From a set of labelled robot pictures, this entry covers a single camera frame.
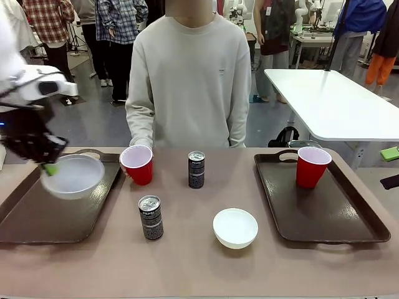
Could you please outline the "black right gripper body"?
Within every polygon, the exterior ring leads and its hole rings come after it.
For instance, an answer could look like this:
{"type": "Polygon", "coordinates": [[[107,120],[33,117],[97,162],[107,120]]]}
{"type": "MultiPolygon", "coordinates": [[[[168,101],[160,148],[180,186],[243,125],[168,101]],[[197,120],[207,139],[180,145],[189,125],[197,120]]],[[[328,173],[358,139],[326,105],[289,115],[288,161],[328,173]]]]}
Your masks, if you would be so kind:
{"type": "Polygon", "coordinates": [[[385,190],[390,190],[399,187],[399,175],[390,176],[380,180],[383,188],[385,190]]]}

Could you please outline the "large translucent white bowl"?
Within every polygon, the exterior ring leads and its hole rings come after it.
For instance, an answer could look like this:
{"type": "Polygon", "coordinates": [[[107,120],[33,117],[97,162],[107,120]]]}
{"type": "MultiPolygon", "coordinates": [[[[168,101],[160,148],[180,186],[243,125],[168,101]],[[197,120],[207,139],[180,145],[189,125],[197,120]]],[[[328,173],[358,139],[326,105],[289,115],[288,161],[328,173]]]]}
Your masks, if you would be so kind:
{"type": "Polygon", "coordinates": [[[77,200],[88,196],[105,174],[103,163],[86,154],[62,156],[50,164],[53,173],[41,172],[41,184],[51,195],[64,200],[77,200]]]}

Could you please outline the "person's left forearm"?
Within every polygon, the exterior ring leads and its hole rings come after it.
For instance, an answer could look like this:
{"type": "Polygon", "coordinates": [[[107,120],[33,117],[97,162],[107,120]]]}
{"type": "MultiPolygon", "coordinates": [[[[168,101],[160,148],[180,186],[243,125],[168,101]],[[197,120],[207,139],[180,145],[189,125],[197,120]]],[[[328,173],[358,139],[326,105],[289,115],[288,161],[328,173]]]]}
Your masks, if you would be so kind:
{"type": "Polygon", "coordinates": [[[249,113],[248,95],[234,93],[231,100],[231,111],[227,120],[229,144],[231,148],[244,148],[246,127],[249,113]]]}

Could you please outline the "person's right forearm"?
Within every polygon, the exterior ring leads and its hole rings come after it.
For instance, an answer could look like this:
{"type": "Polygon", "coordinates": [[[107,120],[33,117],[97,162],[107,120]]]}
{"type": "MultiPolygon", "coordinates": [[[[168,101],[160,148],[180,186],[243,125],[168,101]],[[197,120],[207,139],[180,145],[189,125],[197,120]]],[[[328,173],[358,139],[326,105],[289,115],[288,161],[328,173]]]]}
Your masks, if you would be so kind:
{"type": "Polygon", "coordinates": [[[148,96],[130,93],[125,104],[127,124],[130,129],[130,146],[145,145],[153,147],[153,125],[155,108],[148,96]]]}

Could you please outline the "green box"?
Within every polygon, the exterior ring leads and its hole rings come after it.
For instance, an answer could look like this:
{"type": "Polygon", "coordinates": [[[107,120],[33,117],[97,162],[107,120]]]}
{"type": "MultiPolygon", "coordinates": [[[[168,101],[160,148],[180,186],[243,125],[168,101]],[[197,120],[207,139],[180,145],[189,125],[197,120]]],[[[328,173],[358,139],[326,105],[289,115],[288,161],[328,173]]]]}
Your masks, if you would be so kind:
{"type": "Polygon", "coordinates": [[[386,162],[391,162],[399,159],[399,146],[392,148],[383,149],[380,151],[380,155],[386,162]]]}

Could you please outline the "brown plastic serving tray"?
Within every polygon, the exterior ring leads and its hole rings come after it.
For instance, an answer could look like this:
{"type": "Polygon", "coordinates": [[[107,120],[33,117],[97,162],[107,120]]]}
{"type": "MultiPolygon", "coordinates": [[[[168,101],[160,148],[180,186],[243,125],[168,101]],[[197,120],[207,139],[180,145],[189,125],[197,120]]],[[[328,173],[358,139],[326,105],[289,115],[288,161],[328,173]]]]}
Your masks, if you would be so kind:
{"type": "Polygon", "coordinates": [[[105,166],[99,185],[82,199],[58,199],[40,183],[40,168],[32,170],[0,204],[0,244],[76,243],[91,234],[109,192],[119,180],[119,157],[97,149],[76,153],[99,155],[105,166]]]}
{"type": "Polygon", "coordinates": [[[304,244],[376,244],[387,242],[391,233],[358,189],[332,161],[316,187],[296,183],[294,149],[255,154],[278,234],[286,241],[304,244]]]}

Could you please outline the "white background table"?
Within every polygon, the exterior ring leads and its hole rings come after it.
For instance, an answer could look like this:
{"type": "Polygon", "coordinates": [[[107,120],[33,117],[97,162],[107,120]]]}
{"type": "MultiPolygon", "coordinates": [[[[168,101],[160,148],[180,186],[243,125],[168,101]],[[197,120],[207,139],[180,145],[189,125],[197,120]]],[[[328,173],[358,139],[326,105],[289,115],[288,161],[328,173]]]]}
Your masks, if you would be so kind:
{"type": "Polygon", "coordinates": [[[273,86],[309,133],[322,141],[354,142],[357,169],[371,142],[399,141],[399,108],[331,70],[266,69],[273,86]]]}

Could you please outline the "black Pepsi can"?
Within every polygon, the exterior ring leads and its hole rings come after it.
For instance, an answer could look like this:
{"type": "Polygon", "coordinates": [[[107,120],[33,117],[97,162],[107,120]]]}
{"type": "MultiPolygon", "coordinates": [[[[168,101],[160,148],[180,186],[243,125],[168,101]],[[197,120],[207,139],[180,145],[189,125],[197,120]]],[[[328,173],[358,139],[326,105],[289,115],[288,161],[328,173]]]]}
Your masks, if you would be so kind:
{"type": "Polygon", "coordinates": [[[143,196],[138,202],[138,209],[145,238],[157,240],[162,237],[163,221],[159,197],[154,195],[143,196]]]}
{"type": "Polygon", "coordinates": [[[188,154],[188,184],[193,189],[204,186],[205,154],[192,151],[188,154]]]}

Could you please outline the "bystander in red plaid shirt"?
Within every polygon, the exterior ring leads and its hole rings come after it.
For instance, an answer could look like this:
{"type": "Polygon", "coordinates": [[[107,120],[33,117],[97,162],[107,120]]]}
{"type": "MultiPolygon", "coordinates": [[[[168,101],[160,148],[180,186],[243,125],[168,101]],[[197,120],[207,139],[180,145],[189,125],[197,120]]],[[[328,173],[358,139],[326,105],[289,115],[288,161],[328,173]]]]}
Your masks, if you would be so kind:
{"type": "Polygon", "coordinates": [[[70,0],[22,0],[26,16],[44,45],[49,63],[74,82],[67,58],[67,24],[75,19],[70,0]]]}

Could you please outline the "black bag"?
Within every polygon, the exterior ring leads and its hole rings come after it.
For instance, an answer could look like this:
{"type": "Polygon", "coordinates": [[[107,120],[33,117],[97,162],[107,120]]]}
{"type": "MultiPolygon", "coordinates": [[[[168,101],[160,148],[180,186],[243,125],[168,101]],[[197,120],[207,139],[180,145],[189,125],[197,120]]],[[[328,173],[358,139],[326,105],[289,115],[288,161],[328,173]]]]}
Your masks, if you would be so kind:
{"type": "Polygon", "coordinates": [[[286,148],[292,140],[299,139],[299,132],[293,126],[287,126],[282,129],[277,138],[268,142],[268,148],[286,148]]]}

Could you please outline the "bystander in black trousers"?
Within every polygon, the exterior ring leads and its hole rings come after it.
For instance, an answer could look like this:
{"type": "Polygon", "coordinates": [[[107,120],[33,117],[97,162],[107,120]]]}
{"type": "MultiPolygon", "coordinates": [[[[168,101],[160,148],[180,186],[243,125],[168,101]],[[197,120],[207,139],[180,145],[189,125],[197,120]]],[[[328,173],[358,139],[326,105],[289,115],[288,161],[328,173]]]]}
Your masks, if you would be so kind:
{"type": "Polygon", "coordinates": [[[97,40],[95,21],[95,0],[70,0],[82,25],[85,42],[92,54],[94,70],[101,87],[112,87],[110,78],[107,41],[97,40]]]}

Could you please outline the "bystander in blue plaid shirt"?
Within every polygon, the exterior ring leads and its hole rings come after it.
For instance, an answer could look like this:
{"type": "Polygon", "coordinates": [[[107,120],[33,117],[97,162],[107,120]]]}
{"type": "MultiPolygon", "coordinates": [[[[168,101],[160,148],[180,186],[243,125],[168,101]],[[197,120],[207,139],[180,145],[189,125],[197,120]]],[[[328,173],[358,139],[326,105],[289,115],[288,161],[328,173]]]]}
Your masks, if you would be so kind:
{"type": "Polygon", "coordinates": [[[137,24],[147,16],[145,0],[95,0],[96,38],[110,44],[108,61],[114,103],[127,100],[133,43],[139,34],[137,24]]]}

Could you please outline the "bystander in blue jacket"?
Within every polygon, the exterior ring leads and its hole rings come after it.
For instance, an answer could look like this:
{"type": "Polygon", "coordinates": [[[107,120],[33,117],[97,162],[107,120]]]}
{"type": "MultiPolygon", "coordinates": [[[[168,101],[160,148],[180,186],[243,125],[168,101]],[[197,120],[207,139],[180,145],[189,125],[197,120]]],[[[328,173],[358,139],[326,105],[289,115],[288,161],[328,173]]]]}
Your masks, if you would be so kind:
{"type": "Polygon", "coordinates": [[[353,78],[363,37],[382,29],[386,15],[383,0],[345,0],[334,31],[338,43],[331,69],[353,78]]]}

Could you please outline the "small white bowl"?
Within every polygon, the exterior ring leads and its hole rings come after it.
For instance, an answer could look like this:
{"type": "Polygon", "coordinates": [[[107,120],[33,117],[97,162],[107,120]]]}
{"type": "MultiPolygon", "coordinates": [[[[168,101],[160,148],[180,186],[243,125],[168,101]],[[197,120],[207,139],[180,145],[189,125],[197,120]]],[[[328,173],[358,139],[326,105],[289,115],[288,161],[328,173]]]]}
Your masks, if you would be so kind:
{"type": "Polygon", "coordinates": [[[229,249],[239,250],[251,245],[258,233],[257,220],[247,211],[227,208],[213,219],[213,231],[219,242],[229,249]]]}

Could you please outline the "bystander in brown top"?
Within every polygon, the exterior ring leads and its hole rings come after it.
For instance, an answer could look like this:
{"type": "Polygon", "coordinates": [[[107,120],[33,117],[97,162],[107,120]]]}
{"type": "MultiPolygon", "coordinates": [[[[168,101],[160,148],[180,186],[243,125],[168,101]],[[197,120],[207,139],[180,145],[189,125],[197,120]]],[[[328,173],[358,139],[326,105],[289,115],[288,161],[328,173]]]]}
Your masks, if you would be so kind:
{"type": "Polygon", "coordinates": [[[274,92],[278,102],[286,103],[264,70],[289,66],[290,28],[296,20],[295,0],[255,0],[253,18],[261,48],[259,69],[255,74],[258,96],[268,102],[274,92]]]}

